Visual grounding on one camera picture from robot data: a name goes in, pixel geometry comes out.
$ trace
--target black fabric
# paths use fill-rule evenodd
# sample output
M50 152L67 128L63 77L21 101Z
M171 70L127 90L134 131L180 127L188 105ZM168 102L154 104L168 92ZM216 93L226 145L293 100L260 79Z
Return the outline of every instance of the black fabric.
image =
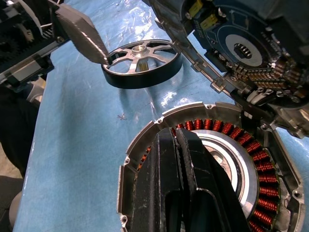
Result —
M25 176L38 107L0 87L0 142L8 159Z

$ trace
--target copper coil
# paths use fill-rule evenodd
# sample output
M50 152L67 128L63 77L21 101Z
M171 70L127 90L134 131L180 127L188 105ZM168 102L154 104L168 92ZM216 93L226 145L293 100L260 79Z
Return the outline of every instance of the copper coil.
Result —
M252 143L250 143L246 146L246 149L247 149L249 154L254 152L254 151L257 151L260 148L262 148L262 146L260 145L260 143L258 141L253 141Z
M237 141L244 146L247 142L249 142L252 139L252 136L248 133L244 133Z
M171 130L172 130L173 135L176 136L176 130L173 127L171 128Z
M261 160L269 160L270 157L266 151L258 151L252 155L252 159L254 162L259 162Z
M230 134L230 137L232 139L237 139L239 136L241 136L242 133L243 133L243 129L236 127L233 129L232 133Z
M267 226L271 226L273 218L266 213L256 209L253 214L259 221L264 223Z
M222 125L223 125L223 121L215 120L215 122L213 123L212 130L220 132L221 128L222 128Z
M260 194L268 197L280 197L278 189L272 187L260 187Z
M262 174L259 175L260 182L264 183L278 183L278 179L274 174Z
M259 201L257 204L259 207L262 207L268 211L273 211L273 212L277 211L278 204L274 201L259 198Z
M145 161L145 159L146 159L146 157L147 157L147 155L145 154L145 155L143 155L143 157L141 158L141 161L142 162L144 162Z
M194 125L192 121L186 121L185 122L185 128L189 131L193 131L194 130Z
M275 169L275 166L271 162L261 162L256 165L256 169L260 172L267 172Z
M183 126L182 123L180 123L180 124L176 125L176 128L184 128L184 126Z
M195 119L194 120L194 127L195 127L195 130L203 129L203 120L202 119Z
M212 130L212 119L205 119L204 120L204 129L205 130Z
M221 133L228 135L232 131L233 127L234 125L232 123L227 122L223 125Z
M137 166L137 171L139 171L140 169L141 169L141 166L142 166L142 164L140 163L138 166Z
M259 225L257 225L254 221L249 221L249 225L252 229L252 232L265 232L265 230L260 227Z

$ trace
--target gear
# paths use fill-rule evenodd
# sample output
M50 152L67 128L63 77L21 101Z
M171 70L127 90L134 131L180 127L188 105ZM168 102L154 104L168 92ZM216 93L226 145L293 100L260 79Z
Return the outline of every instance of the gear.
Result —
M0 35L0 59L13 58L18 55L19 45L9 36Z

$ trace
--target blue mat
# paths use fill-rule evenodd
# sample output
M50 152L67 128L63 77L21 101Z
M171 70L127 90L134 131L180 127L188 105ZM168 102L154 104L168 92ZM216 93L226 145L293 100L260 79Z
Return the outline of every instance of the blue mat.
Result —
M90 16L109 51L139 40L169 40L141 0L66 4ZM79 54L71 42L53 52L52 61L55 70L47 78L14 232L120 231L118 171L135 135L181 104L233 103L215 93L185 58L173 78L137 90L107 84L100 65ZM305 180L308 202L309 140L278 131ZM309 231L309 220L303 231Z

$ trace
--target blue work surface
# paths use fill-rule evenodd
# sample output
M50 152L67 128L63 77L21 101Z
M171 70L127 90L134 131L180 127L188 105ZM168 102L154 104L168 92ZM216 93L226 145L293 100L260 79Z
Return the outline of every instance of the blue work surface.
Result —
M169 39L140 0L69 0L90 16L109 51L146 39ZM162 112L204 101L230 102L210 82L183 67L170 80L147 89L123 90L107 84L101 67L69 42L52 54L55 70L37 120L15 232L118 232L119 166L135 135ZM308 139L279 133L307 182ZM309 189L306 185L306 202ZM305 220L304 230L309 231Z

